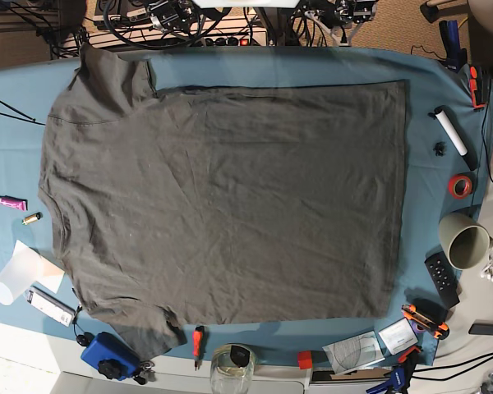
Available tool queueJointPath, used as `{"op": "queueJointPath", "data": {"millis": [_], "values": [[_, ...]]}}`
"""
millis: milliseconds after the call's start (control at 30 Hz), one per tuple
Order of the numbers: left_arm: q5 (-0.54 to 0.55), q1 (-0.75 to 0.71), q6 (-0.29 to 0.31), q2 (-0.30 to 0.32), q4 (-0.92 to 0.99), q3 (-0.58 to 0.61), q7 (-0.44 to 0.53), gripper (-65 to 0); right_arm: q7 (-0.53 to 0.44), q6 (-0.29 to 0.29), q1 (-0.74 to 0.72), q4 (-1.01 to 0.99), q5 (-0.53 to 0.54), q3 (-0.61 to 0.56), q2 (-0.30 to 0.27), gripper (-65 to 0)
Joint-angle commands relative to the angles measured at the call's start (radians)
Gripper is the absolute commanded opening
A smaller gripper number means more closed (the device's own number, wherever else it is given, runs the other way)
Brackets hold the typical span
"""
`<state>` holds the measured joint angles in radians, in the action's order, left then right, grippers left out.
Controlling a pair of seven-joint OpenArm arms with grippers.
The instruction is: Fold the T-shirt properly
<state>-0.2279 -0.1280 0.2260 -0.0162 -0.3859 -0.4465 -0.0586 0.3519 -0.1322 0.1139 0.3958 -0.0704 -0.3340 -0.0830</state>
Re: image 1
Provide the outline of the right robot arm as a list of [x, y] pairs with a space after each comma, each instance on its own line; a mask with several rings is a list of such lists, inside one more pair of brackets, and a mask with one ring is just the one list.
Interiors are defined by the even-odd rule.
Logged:
[[189, 34], [198, 16], [191, 1], [158, 0], [145, 5], [154, 28], [163, 32], [181, 31]]

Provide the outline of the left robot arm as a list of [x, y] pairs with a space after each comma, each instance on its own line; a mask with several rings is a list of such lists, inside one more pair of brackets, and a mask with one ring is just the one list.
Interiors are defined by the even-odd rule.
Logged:
[[352, 38], [376, 15], [377, 1], [309, 1], [304, 16], [320, 29], [325, 44], [351, 47]]

